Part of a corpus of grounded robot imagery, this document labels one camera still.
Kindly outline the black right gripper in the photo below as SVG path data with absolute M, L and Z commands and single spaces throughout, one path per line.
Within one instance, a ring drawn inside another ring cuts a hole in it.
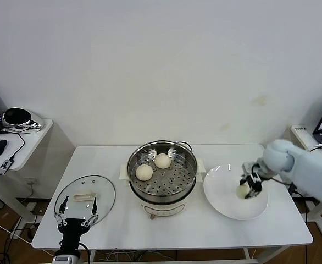
M 262 191 L 262 180 L 266 181 L 271 179 L 271 170 L 267 167 L 262 158 L 258 158 L 256 161 L 244 162 L 242 169 L 243 174 L 241 175 L 240 185 L 243 185 L 246 182 L 249 185 L 249 192 L 245 198 L 255 198 Z

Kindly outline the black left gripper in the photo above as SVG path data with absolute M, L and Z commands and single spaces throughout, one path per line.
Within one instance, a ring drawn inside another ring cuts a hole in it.
M 58 225 L 58 230 L 63 237 L 60 244 L 59 252 L 78 252 L 79 242 L 82 235 L 90 230 L 90 226 L 94 225 L 99 215 L 97 214 L 97 199 L 94 198 L 91 215 L 87 219 L 68 218 L 65 220 L 64 213 L 68 203 L 69 196 L 59 203 L 55 201 L 54 217 Z

